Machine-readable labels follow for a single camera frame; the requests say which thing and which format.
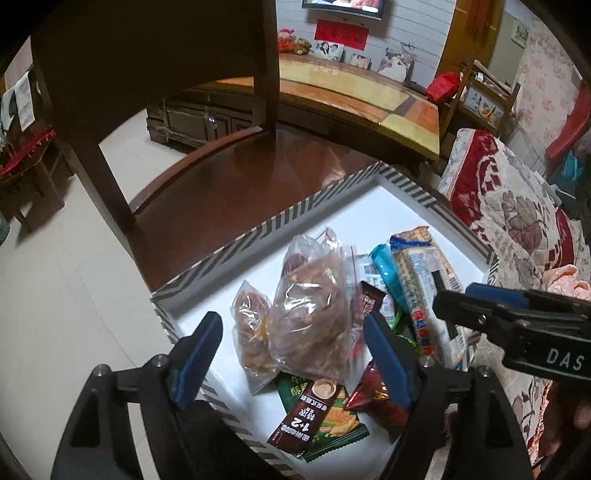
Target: chair backrest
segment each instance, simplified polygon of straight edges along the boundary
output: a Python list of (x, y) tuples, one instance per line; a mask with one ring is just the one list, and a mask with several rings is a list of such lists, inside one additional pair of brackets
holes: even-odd
[(142, 108), (201, 83), (253, 76), (254, 124), (275, 128), (275, 0), (63, 0), (31, 49), (49, 120), (78, 157), (93, 201), (122, 230), (133, 215), (98, 143)]

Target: stuffed toy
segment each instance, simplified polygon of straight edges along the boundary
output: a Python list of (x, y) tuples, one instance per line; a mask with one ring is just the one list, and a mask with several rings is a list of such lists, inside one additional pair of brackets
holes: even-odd
[(308, 52), (312, 48), (312, 44), (307, 41), (305, 38), (298, 38), (297, 41), (294, 43), (294, 47), (292, 52), (296, 55), (308, 55)]
[(293, 32), (293, 30), (289, 30), (288, 28), (283, 28), (277, 32), (277, 47), (279, 48), (279, 53), (293, 50), (296, 41)]

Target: television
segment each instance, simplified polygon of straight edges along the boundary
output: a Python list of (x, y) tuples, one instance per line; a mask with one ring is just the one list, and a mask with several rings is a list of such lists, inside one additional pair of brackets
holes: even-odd
[(302, 0), (302, 8), (330, 10), (381, 20), (386, 0)]

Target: white floor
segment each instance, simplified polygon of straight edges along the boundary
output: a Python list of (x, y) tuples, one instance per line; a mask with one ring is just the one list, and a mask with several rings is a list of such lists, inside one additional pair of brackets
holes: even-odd
[[(101, 143), (128, 200), (183, 157), (150, 141), (145, 117), (140, 112)], [(31, 235), (20, 235), (12, 220), (0, 247), (0, 432), (34, 480), (49, 479), (95, 365), (141, 366), (171, 348), (133, 260), (76, 176), (64, 201)], [(156, 478), (139, 408), (131, 414), (145, 478)]]

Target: white tiled wall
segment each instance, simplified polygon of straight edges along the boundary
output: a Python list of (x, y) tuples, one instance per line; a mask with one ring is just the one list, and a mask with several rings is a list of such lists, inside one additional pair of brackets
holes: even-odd
[(349, 22), (369, 29), (365, 51), (345, 47), (348, 63), (351, 55), (363, 54), (372, 59), (377, 70), (386, 47), (400, 50), (401, 43), (412, 44), (416, 55), (411, 80), (428, 86), (433, 80), (452, 23), (455, 0), (386, 0), (382, 20), (348, 14), (302, 9), (301, 0), (277, 0), (277, 27), (295, 30), (296, 37), (314, 40), (319, 18)]

